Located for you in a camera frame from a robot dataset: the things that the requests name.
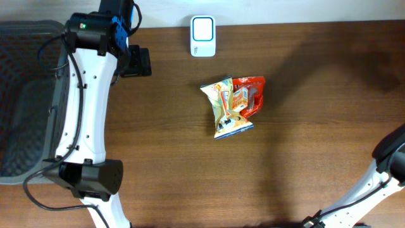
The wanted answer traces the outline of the yellow snack bag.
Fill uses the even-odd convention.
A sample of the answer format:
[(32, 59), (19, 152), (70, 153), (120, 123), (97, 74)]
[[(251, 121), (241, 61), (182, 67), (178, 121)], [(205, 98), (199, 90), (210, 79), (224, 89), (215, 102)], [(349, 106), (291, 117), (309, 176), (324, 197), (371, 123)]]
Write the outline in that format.
[(207, 95), (215, 117), (215, 139), (223, 139), (252, 129), (253, 123), (238, 111), (233, 111), (234, 85), (232, 75), (200, 87)]

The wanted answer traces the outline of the orange Kleenex tissue pack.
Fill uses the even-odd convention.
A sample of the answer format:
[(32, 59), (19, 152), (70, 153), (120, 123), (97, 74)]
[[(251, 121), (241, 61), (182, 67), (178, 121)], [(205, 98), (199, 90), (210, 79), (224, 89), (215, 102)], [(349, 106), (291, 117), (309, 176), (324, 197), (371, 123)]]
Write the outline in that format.
[(233, 95), (232, 110), (240, 112), (248, 106), (248, 89), (241, 87)]

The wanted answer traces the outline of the red candy packet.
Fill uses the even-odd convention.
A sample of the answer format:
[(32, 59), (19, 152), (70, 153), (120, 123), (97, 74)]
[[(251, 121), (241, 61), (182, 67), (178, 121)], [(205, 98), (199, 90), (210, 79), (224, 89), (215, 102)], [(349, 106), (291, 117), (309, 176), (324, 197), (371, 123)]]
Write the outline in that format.
[(233, 79), (234, 91), (241, 87), (246, 87), (248, 90), (247, 108), (240, 111), (240, 114), (243, 117), (249, 118), (262, 109), (264, 103), (263, 89), (265, 83), (266, 80), (263, 76)]

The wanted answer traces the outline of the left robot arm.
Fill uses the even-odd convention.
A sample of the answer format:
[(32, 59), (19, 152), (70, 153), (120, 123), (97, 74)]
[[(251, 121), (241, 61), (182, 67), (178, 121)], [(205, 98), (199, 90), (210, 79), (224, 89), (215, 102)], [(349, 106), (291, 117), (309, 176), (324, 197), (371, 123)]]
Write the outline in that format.
[(133, 1), (102, 1), (97, 11), (74, 13), (61, 35), (69, 64), (66, 112), (42, 175), (71, 191), (96, 227), (131, 226), (118, 194), (123, 163), (106, 157), (104, 124), (112, 81), (151, 74), (148, 49), (128, 42), (140, 14)]

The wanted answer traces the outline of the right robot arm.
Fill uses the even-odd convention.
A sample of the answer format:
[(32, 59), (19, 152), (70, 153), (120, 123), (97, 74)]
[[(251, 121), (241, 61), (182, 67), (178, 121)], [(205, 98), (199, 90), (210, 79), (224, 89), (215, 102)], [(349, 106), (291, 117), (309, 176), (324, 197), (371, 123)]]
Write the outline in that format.
[(372, 152), (361, 180), (338, 202), (303, 220), (301, 227), (346, 228), (356, 224), (385, 198), (404, 189), (404, 125), (385, 136)]

